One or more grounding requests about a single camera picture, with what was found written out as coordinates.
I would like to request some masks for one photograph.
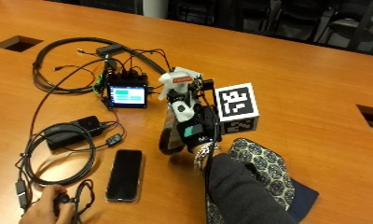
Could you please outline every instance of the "table surface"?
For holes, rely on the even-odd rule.
[[[225,135],[221,146],[229,148],[235,138],[246,137],[284,156],[290,176],[321,193],[304,223],[373,223],[373,128],[357,107],[373,107],[373,56],[90,7],[0,0],[0,42],[16,35],[43,42],[23,52],[0,49],[0,223],[16,223],[22,215],[14,164],[46,95],[34,86],[31,65],[44,46],[78,36],[104,38],[131,49],[164,49],[172,66],[204,73],[217,88],[250,82],[261,114],[257,131]],[[94,52],[103,46],[80,42],[51,51],[42,68],[47,79],[56,83],[72,71],[52,72],[55,66],[82,65],[95,59],[76,49]],[[148,56],[165,67],[157,54]],[[137,60],[133,65],[157,86],[159,73]],[[80,87],[90,80],[83,73],[64,86]],[[127,138],[98,153],[88,175],[96,202],[83,215],[86,223],[205,222],[204,184],[193,170],[193,157],[185,151],[175,157],[159,151],[165,111],[156,95],[149,97],[147,109],[117,109]],[[95,93],[51,95],[34,131],[91,115],[102,121],[115,119]],[[96,144],[120,131],[95,138]],[[145,156],[137,203],[104,199],[119,148],[141,149]],[[59,156],[40,146],[32,157],[35,169]],[[86,158],[87,154],[70,155],[44,170],[43,177],[60,179],[74,174]],[[68,186],[70,194],[75,188]],[[40,191],[34,192],[36,199]]]

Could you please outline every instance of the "black power bank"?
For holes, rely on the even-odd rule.
[[[44,130],[50,150],[66,147],[84,140],[84,137],[78,134],[84,131],[79,127],[83,127],[92,137],[103,133],[103,127],[96,116],[78,119],[70,122],[70,124],[55,125]]]

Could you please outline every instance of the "black smartphone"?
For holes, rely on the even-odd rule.
[[[140,150],[116,152],[106,198],[111,202],[135,202],[140,196],[143,155]]]

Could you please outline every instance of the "black glove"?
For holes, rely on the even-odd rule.
[[[215,138],[213,110],[208,106],[197,106],[195,112],[196,115],[189,120],[177,124],[177,133],[189,152],[193,147],[213,142]],[[217,130],[216,141],[221,141],[220,130]]]
[[[177,133],[189,152],[192,152],[192,148],[211,142],[204,125],[199,122],[196,116],[177,124]]]

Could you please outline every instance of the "sleeve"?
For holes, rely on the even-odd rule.
[[[297,223],[241,163],[213,157],[209,189],[227,223]]]

